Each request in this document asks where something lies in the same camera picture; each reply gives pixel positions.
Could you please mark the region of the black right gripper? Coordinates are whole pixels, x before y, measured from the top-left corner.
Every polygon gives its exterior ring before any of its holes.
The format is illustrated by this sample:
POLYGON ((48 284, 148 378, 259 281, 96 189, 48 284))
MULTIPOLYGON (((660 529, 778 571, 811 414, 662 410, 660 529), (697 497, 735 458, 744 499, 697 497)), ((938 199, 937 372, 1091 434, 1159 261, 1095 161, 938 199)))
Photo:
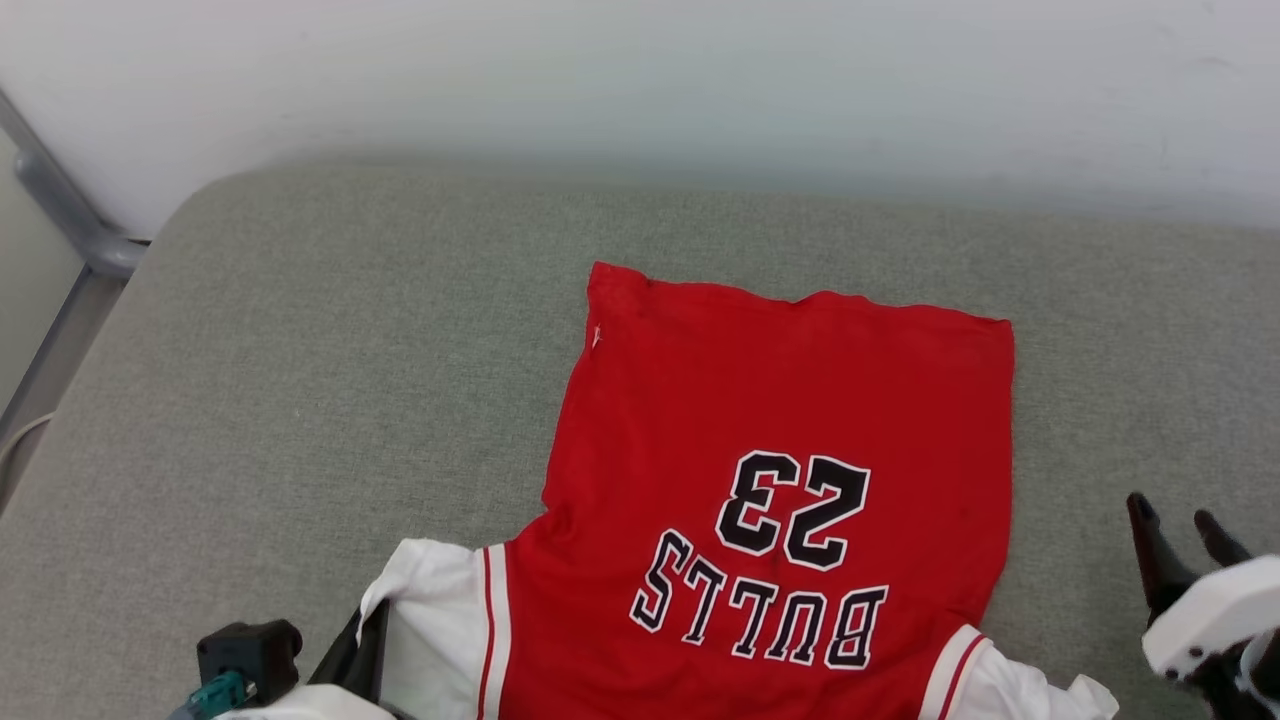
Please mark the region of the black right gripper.
MULTIPOLYGON (((1161 516, 1142 492, 1129 493, 1126 511, 1149 610, 1147 628, 1151 629, 1201 575, 1188 568, 1169 543, 1161 516)), ((1253 559, 1253 553, 1208 509, 1196 510, 1194 525, 1216 569, 1233 568, 1253 559)), ((1210 655, 1196 673, 1196 689, 1212 719, 1277 719, 1279 629, 1210 655)))

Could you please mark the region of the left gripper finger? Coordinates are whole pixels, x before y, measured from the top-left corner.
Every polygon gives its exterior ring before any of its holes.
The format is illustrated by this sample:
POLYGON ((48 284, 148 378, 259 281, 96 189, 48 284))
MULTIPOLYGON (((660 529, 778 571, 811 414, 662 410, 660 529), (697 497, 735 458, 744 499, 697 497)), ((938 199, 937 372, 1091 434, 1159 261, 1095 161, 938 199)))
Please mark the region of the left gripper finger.
POLYGON ((381 600, 367 612, 353 612, 310 676, 310 684, 335 685, 372 705, 381 705, 389 615, 389 600, 381 600))

